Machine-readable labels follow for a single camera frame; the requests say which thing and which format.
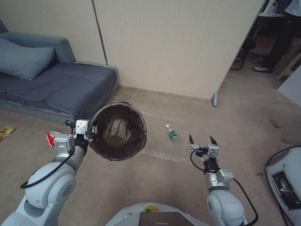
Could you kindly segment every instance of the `yellow wrapper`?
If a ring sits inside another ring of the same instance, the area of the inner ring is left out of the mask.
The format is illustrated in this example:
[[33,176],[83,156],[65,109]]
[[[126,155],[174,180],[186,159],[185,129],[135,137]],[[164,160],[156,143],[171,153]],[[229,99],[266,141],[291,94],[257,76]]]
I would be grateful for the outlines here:
[[0,130],[0,141],[5,138],[6,136],[8,136],[12,131],[14,131],[14,129],[12,127],[5,127],[4,129]]

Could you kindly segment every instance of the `white bottle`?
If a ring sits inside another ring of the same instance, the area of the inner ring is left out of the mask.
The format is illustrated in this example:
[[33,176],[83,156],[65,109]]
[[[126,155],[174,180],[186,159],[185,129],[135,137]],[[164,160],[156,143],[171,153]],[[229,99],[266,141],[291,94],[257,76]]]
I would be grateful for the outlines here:
[[264,14],[269,14],[272,6],[274,5],[274,0],[270,0],[269,3],[266,6],[266,9],[263,11]]

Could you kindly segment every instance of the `black trash bag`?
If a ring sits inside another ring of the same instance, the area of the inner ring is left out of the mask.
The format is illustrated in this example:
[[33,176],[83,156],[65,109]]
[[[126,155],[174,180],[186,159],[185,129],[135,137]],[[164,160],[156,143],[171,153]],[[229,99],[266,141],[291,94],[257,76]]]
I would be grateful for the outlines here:
[[140,111],[127,102],[109,104],[90,121],[98,133],[90,147],[110,161],[133,157],[146,143],[146,125]]

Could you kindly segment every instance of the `yellow sticker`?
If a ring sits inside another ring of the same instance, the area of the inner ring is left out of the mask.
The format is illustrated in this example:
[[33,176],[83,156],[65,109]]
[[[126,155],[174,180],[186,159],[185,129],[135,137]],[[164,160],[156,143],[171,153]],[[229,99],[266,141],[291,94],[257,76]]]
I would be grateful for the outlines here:
[[159,211],[159,209],[153,205],[149,205],[144,209],[144,212],[152,212],[152,211]]

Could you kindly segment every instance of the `black pants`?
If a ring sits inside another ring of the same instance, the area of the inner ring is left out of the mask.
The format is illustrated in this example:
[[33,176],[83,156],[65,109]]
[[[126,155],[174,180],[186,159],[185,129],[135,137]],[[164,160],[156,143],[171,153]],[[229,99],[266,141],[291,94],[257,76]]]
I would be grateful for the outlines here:
[[276,37],[273,48],[269,56],[263,61],[266,68],[274,68],[283,54],[287,51],[293,37],[301,28],[301,17],[287,14],[285,21]]

